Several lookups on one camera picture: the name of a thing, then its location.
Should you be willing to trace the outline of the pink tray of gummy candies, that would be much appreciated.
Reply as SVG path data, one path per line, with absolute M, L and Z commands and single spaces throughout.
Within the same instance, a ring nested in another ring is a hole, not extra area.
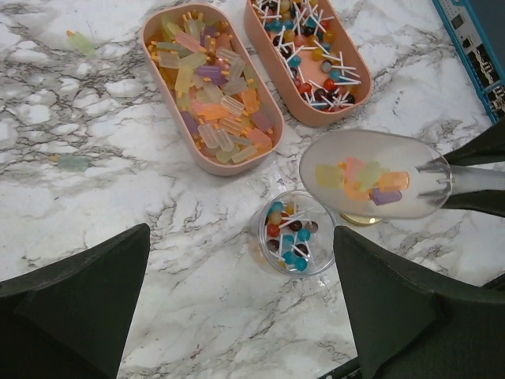
M 282 112 L 222 11 L 193 3 L 163 9 L 141 37 L 151 75 L 198 166 L 240 174 L 278 147 Z

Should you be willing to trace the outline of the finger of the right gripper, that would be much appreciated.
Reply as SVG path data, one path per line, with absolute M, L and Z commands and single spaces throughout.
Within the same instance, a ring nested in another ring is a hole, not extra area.
M 482 134 L 462 147 L 445 155 L 446 161 L 455 166 L 474 166 L 500 163 L 505 156 L 504 119 L 490 126 Z
M 505 216 L 505 191 L 482 190 L 452 194 L 443 204 L 444 209 L 470 210 L 492 216 Z

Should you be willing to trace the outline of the pink tray of lollipops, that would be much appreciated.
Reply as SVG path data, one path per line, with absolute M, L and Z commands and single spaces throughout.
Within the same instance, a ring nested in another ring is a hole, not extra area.
M 244 25 L 298 121 L 325 126 L 370 97 L 371 73 L 329 1 L 248 1 Z

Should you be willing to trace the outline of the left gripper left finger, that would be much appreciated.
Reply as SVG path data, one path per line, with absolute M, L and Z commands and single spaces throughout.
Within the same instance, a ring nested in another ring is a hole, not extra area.
M 141 223 L 1 283 L 3 378 L 115 378 L 144 281 Z

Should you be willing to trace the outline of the clear plastic scoop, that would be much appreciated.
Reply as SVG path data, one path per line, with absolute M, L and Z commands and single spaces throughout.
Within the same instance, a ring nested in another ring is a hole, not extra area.
M 503 171 L 450 165 L 418 139 L 362 129 L 313 142 L 299 171 L 304 187 L 327 207 L 380 219 L 424 218 L 452 194 L 504 190 Z

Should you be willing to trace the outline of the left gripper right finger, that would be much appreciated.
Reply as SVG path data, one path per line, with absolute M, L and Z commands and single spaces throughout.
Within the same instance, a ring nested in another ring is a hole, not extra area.
M 502 378 L 504 278 L 477 287 L 348 227 L 334 255 L 363 378 Z

